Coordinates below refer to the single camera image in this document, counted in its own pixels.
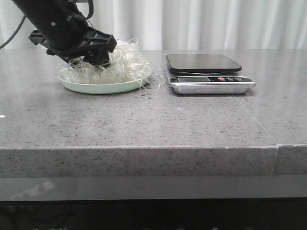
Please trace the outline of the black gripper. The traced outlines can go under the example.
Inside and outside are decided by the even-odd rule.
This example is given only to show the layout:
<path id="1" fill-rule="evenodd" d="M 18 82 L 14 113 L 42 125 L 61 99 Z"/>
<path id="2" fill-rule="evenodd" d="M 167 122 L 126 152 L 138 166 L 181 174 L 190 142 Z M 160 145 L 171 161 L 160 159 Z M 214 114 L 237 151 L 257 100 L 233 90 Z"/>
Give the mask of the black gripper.
<path id="1" fill-rule="evenodd" d="M 36 27 L 30 38 L 34 44 L 66 62 L 77 57 L 92 66 L 109 67 L 109 53 L 117 45 L 113 35 L 89 26 L 73 4 L 35 4 L 28 19 Z"/>

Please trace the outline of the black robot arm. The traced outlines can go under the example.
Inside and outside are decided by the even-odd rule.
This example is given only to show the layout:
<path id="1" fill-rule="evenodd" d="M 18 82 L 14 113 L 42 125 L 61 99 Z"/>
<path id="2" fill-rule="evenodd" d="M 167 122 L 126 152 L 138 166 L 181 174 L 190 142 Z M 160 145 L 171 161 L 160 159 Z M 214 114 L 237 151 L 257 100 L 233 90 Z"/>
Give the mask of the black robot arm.
<path id="1" fill-rule="evenodd" d="M 16 0 L 14 4 L 36 28 L 29 35 L 30 41 L 46 47 L 47 54 L 66 63 L 82 57 L 93 66 L 110 65 L 109 53 L 117 42 L 113 35 L 88 24 L 94 13 L 93 1 L 88 1 L 87 16 L 79 11 L 74 0 Z"/>

